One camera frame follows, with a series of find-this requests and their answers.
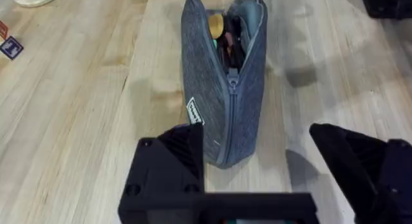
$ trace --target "black 3d-printed bracket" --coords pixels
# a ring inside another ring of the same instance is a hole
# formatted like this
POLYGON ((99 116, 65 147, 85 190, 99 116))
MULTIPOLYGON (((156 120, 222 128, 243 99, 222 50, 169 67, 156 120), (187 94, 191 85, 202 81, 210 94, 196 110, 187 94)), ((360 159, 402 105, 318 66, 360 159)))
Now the black 3d-printed bracket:
POLYGON ((203 126, 143 138, 118 207, 123 224, 220 224, 228 219, 318 224, 310 194, 209 194, 203 186, 203 126))
POLYGON ((372 18, 404 19, 412 17, 412 0, 363 0, 372 18))

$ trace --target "screw hole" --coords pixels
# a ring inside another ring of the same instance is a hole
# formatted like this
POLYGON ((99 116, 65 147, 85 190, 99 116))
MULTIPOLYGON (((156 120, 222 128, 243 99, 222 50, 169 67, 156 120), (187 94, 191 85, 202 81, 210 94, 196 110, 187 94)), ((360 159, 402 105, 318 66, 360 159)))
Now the screw hole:
POLYGON ((137 196, 140 193, 140 186, 136 184, 128 185, 126 187, 126 194, 128 196, 137 196))
POLYGON ((186 185, 185 192, 199 192, 199 187, 194 184, 186 185))
POLYGON ((150 147, 150 145, 152 145, 152 141, 150 141, 150 140, 146 140, 146 141, 143 142, 143 146, 145 146, 145 147, 150 147))

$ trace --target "zipper pull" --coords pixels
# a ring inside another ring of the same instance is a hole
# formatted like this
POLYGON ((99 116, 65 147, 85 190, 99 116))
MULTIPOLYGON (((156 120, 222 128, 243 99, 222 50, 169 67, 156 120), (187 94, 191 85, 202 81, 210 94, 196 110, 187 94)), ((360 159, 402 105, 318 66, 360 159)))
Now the zipper pull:
POLYGON ((229 68, 229 73, 227 74, 227 81, 229 82, 229 92, 230 94, 236 94, 236 86, 239 82, 239 71, 236 68, 229 68))

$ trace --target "wooden table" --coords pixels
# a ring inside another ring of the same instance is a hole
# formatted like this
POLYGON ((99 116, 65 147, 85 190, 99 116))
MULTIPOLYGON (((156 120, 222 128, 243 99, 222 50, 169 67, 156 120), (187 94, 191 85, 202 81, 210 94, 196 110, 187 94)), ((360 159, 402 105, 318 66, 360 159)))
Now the wooden table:
MULTIPOLYGON (((25 47, 0 57, 0 223, 119 223, 135 146, 186 122, 185 0, 56 0, 0 19, 25 47)), ((202 0, 225 8, 232 0, 202 0)), ((321 223, 353 212, 308 133, 329 122, 412 142, 409 21, 361 0, 265 0, 268 50, 256 153, 208 191, 310 191, 321 223)))

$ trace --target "blue sticker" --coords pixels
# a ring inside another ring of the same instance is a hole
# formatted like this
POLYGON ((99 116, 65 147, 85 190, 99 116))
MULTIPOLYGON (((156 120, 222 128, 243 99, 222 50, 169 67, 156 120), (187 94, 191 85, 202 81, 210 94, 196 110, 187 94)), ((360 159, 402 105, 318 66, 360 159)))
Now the blue sticker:
POLYGON ((2 43, 0 50, 9 58, 14 60, 22 51, 23 46, 14 37, 10 36, 2 43))

